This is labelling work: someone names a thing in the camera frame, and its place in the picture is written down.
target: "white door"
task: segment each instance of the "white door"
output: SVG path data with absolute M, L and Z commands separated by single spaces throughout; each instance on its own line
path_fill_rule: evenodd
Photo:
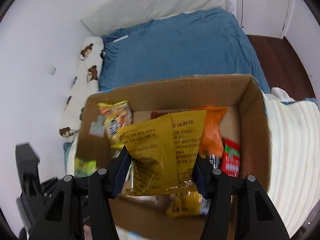
M 246 34 L 280 38 L 289 0 L 243 0 L 241 27 Z

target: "white blanket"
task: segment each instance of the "white blanket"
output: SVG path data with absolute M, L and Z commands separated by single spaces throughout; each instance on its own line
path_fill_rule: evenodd
M 229 0 L 101 0 L 81 21 L 96 35 L 184 12 L 230 6 Z
M 63 137 L 72 137 L 80 129 L 80 116 L 87 98 L 99 92 L 98 79 L 102 68 L 100 55 L 103 49 L 104 44 L 99 37 L 88 37 L 84 41 L 79 53 L 75 82 L 61 120 L 60 135 Z
M 313 102 L 284 105 L 270 95 L 265 105 L 272 144 L 268 195 L 292 237 L 320 199 L 320 113 Z

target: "red snack package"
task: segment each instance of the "red snack package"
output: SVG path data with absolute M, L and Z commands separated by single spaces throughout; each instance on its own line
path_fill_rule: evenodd
M 237 143 L 226 139 L 220 168 L 227 175 L 238 177 L 239 167 L 240 146 Z

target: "orange snack package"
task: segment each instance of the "orange snack package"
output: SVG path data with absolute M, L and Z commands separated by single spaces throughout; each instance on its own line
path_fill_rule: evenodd
M 222 158 L 223 143 L 220 135 L 219 124 L 226 114 L 228 107 L 206 106 L 195 107 L 191 110 L 207 110 L 202 138 L 199 145 L 199 154 L 203 158 L 206 155 L 215 155 L 218 158 Z

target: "snack package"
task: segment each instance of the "snack package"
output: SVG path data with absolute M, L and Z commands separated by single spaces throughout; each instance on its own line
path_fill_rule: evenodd
M 196 190 L 191 182 L 206 111 L 173 113 L 118 130 L 134 159 L 128 195 L 165 195 Z
M 75 159 L 75 178 L 90 176 L 97 170 L 96 161 L 84 161 L 79 158 Z
M 99 103 L 100 114 L 104 116 L 104 127 L 110 143 L 119 143 L 116 133 L 119 128 L 132 123 L 132 113 L 128 101 L 122 101 L 114 105 Z
M 229 176 L 238 177 L 239 167 L 240 146 L 226 139 L 220 169 Z
M 174 218 L 207 215 L 209 207 L 210 200 L 205 200 L 198 192 L 183 192 L 174 196 L 166 214 Z
M 228 110 L 228 107 L 197 107 L 192 110 L 207 110 L 203 134 L 199 145 L 199 154 L 202 158 L 206 155 L 215 155 L 222 158 L 223 143 L 220 135 L 219 124 Z

